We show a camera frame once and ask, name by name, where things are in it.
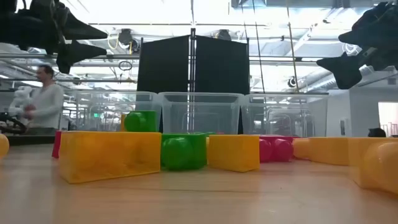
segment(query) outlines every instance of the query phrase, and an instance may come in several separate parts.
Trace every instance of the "clear plastic bin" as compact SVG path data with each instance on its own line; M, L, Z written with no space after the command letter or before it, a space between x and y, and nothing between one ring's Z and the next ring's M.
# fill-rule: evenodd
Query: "clear plastic bin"
M327 94L249 94L242 103L244 134L326 136Z
M159 96L164 133L238 133L242 94L169 92Z
M121 115L156 111L159 130L162 106L156 93L145 91L79 91L76 94L77 130L119 131Z

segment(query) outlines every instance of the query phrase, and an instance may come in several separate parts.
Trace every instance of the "green plastic toy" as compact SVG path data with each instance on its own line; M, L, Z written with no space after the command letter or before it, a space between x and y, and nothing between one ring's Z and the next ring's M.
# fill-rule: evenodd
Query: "green plastic toy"
M163 134L161 162L175 171L206 166L206 134Z
M132 111L124 119L129 132L157 132L156 111Z

